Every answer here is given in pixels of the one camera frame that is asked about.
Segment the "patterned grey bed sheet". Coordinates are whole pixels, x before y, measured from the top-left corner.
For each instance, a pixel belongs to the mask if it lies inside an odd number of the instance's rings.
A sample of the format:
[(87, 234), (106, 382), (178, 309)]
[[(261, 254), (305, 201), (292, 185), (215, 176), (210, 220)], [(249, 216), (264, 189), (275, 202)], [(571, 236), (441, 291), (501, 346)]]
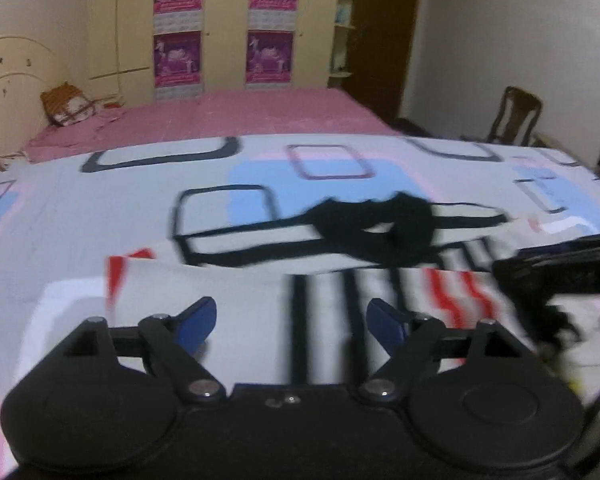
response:
[[(397, 192), (539, 214), (549, 245), (600, 234), (600, 179), (570, 156), (406, 136), (218, 136), (91, 152), (0, 174), (0, 406), (86, 318), (117, 326), (106, 261), (168, 236), (188, 190), (261, 185), (291, 207)], [(0, 428), (0, 477), (14, 460)]]

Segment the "lower right purple poster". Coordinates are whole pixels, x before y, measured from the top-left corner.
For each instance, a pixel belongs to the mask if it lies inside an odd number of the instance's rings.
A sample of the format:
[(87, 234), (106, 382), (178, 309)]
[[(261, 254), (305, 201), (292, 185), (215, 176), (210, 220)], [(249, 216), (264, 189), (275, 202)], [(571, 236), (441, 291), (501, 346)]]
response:
[(290, 84), (294, 33), (250, 30), (247, 35), (246, 84)]

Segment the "dark wooden chair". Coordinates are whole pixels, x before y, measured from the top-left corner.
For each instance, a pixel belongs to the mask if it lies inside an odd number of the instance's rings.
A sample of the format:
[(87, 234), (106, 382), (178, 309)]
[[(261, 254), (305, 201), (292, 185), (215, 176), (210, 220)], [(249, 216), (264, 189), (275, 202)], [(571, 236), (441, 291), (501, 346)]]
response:
[(486, 142), (528, 146), (543, 110), (543, 102), (524, 89), (507, 86)]

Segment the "cream round headboard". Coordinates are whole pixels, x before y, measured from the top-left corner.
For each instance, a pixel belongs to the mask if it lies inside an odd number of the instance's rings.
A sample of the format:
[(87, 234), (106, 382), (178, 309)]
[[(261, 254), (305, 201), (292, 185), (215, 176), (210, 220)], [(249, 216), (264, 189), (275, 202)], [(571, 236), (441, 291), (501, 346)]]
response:
[(0, 36), (0, 156), (20, 151), (46, 128), (41, 94), (68, 79), (65, 64), (42, 42)]

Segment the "striped knit sweater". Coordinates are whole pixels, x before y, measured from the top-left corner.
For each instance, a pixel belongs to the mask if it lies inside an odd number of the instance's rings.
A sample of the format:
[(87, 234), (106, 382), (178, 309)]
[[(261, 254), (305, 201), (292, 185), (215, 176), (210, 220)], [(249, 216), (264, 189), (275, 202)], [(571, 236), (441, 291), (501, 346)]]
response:
[(385, 361), (365, 311), (379, 298), (454, 328), (517, 327), (492, 263), (545, 242), (539, 214), (397, 192), (285, 207), (261, 185), (181, 193), (168, 236), (106, 261), (117, 326), (216, 303), (194, 357), (227, 386), (362, 382)]

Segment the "lower left purple poster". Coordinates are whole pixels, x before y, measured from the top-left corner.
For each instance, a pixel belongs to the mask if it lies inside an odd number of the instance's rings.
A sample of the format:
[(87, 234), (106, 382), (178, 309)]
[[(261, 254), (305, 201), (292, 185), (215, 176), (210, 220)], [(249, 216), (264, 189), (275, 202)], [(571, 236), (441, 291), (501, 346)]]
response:
[(201, 83), (201, 33), (174, 32), (154, 37), (155, 86)]

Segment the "corner wall shelf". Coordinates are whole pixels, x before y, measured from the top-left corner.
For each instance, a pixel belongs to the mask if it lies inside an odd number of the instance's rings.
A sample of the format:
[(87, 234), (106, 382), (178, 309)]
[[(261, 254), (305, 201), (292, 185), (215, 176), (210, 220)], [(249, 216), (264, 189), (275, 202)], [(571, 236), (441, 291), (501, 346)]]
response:
[(348, 67), (348, 39), (350, 32), (354, 31), (352, 12), (353, 0), (337, 0), (329, 88), (340, 88), (342, 82), (352, 75)]

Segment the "white patterned pillow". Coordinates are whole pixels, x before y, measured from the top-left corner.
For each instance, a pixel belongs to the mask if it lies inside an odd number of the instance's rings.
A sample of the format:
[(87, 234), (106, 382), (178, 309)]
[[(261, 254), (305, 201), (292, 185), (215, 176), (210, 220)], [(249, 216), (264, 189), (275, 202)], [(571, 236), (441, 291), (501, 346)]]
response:
[(23, 151), (0, 155), (0, 172), (9, 170), (15, 162), (26, 162), (27, 160), (27, 155)]

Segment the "pink bed cover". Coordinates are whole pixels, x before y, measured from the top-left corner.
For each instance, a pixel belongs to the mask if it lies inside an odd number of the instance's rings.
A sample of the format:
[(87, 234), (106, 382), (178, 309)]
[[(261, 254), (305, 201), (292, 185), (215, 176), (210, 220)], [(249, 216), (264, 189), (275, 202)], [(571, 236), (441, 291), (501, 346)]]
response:
[(199, 99), (106, 108), (49, 126), (23, 148), (31, 164), (126, 146), (248, 134), (396, 132), (337, 89), (211, 92)]

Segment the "cream wardrobe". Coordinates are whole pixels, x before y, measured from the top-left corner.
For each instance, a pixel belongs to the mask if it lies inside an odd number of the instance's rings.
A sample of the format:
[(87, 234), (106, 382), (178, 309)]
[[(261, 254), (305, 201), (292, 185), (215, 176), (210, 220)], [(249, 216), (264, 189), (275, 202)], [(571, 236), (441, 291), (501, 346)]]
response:
[[(299, 0), (291, 84), (327, 86), (338, 0)], [(202, 0), (204, 90), (240, 90), (246, 81), (249, 0)], [(87, 0), (88, 88), (137, 106), (155, 99), (152, 0)]]

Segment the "dark wooden door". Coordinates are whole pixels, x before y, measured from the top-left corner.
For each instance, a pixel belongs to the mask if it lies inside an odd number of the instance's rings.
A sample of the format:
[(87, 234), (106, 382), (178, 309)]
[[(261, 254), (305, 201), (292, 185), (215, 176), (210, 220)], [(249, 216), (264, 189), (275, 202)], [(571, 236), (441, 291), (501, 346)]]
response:
[(419, 0), (353, 0), (341, 88), (387, 124), (399, 117)]

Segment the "orange patterned pillow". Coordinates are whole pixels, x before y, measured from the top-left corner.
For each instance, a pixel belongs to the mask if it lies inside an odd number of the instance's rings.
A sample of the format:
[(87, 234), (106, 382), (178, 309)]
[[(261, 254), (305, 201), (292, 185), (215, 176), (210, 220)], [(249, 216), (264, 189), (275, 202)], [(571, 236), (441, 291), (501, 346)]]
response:
[(67, 81), (42, 92), (40, 98), (43, 110), (54, 126), (72, 126), (94, 117), (98, 112), (97, 102)]

